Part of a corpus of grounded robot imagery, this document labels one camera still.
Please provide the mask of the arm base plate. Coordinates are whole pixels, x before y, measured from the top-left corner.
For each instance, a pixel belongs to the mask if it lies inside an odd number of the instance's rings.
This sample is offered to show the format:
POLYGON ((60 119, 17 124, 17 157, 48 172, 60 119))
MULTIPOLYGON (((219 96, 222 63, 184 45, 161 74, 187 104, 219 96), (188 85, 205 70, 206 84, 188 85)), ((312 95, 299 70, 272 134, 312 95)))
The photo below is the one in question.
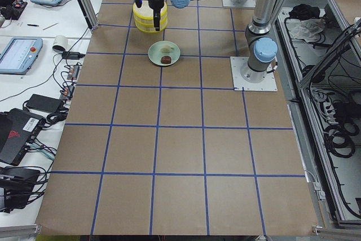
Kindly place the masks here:
POLYGON ((255 72, 248 67, 248 57, 230 57, 233 86, 235 91, 277 92, 272 64, 266 71, 255 72))
POLYGON ((225 8, 238 8, 252 10, 256 6, 256 0, 222 0, 225 8))

